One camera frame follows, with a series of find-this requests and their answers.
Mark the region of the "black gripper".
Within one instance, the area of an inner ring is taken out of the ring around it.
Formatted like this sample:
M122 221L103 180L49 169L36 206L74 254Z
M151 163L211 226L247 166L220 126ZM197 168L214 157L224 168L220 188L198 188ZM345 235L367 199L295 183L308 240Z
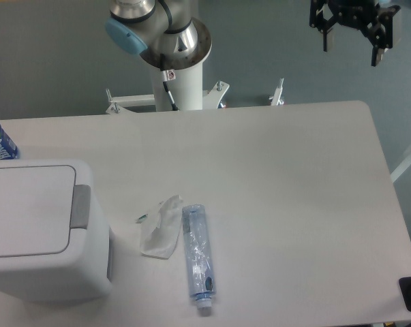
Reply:
M333 49L335 24L369 32L371 65L376 67L401 40L401 7L383 7L379 1L310 1L309 25L322 33L324 52Z

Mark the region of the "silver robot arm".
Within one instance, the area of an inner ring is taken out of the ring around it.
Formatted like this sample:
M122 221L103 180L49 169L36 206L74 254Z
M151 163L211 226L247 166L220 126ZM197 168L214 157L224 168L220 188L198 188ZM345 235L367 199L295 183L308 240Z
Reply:
M110 1L105 29L122 50L159 69L185 69L211 50L207 28L191 13L191 1ZM401 8L379 1L311 1L309 25L329 51L335 25L356 31L372 45L371 65L401 38Z

